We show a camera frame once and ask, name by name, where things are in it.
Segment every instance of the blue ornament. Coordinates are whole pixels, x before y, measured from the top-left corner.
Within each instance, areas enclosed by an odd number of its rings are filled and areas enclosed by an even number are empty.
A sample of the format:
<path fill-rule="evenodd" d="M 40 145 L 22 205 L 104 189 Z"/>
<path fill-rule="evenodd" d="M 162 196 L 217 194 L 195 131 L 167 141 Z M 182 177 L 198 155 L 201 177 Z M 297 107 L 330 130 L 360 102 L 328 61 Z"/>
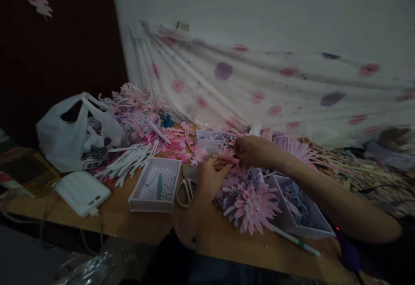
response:
<path fill-rule="evenodd" d="M 171 116 L 170 114 L 167 114 L 165 118 L 161 118 L 163 120 L 163 123 L 161 125 L 163 127 L 173 127 L 174 122 L 170 120 Z"/>

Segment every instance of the polka dot fabric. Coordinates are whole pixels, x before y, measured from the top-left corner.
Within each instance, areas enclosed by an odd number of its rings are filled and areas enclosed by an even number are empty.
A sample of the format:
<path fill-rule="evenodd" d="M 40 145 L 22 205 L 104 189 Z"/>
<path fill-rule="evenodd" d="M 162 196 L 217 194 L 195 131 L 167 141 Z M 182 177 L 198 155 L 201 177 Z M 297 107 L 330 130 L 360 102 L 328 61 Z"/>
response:
<path fill-rule="evenodd" d="M 329 51 L 222 45 L 157 27 L 134 41 L 141 78 L 180 119 L 239 131 L 257 123 L 316 139 L 327 133 L 368 139 L 385 126 L 415 123 L 409 70 Z"/>

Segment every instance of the white power bank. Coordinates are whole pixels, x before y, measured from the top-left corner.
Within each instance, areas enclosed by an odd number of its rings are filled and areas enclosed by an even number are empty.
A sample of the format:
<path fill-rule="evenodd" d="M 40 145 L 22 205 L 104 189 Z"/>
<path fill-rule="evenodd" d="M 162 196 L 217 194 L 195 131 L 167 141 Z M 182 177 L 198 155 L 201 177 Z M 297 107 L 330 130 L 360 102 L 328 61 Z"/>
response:
<path fill-rule="evenodd" d="M 92 209 L 96 211 L 96 207 L 111 195 L 110 189 L 85 171 L 70 173 L 56 181 L 53 187 L 81 217 L 88 216 Z"/>

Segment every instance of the dark red wall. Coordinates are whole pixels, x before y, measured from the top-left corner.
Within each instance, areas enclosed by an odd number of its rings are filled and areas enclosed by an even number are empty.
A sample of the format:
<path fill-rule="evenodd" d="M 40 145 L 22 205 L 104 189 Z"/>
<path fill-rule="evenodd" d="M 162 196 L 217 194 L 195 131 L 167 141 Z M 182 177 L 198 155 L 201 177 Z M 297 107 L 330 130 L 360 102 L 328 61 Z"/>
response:
<path fill-rule="evenodd" d="M 37 121 L 83 91 L 109 95 L 127 82 L 113 0 L 0 0 L 0 127 L 36 147 Z"/>

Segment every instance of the small white tray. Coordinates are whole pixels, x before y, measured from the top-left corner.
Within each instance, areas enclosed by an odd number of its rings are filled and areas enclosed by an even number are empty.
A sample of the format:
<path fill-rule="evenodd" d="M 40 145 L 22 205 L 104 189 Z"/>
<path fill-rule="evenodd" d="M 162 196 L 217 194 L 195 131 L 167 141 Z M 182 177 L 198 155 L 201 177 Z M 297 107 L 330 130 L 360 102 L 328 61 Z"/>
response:
<path fill-rule="evenodd" d="M 205 136 L 209 137 L 212 135 L 218 135 L 218 139 L 211 140 L 211 139 L 199 139 L 198 136 Z M 226 140 L 223 138 L 222 133 L 219 131 L 205 131 L 205 130 L 196 130 L 195 134 L 195 145 L 196 148 L 218 148 L 218 145 L 221 144 L 224 146 Z"/>
<path fill-rule="evenodd" d="M 332 227 L 326 221 L 322 213 L 320 212 L 317 205 L 304 194 L 304 205 L 308 209 L 308 218 L 314 224 L 314 228 L 309 228 L 301 225 L 297 225 L 291 214 L 291 211 L 284 200 L 284 195 L 281 190 L 285 190 L 285 187 L 293 184 L 294 182 L 287 177 L 272 175 L 268 177 L 265 182 L 269 184 L 270 188 L 277 188 L 278 192 L 274 194 L 280 200 L 278 207 L 281 209 L 282 213 L 276 212 L 278 227 L 287 233 L 302 236 L 305 238 L 311 238 L 314 240 L 321 240 L 324 238 L 332 238 L 335 236 L 335 233 L 332 230 Z"/>
<path fill-rule="evenodd" d="M 141 172 L 140 178 L 128 198 L 132 212 L 172 212 L 174 207 L 174 201 L 176 200 L 177 183 L 180 177 L 180 168 L 182 166 L 181 160 L 173 160 L 166 158 L 152 158 Z M 143 199 L 147 198 L 151 188 L 155 188 L 154 195 L 157 196 L 157 184 L 158 180 L 154 180 L 150 186 L 145 187 L 149 176 L 153 175 L 155 170 L 162 168 L 171 168 L 177 170 L 176 182 L 173 187 L 172 199 L 169 200 L 157 200 L 157 199 Z"/>

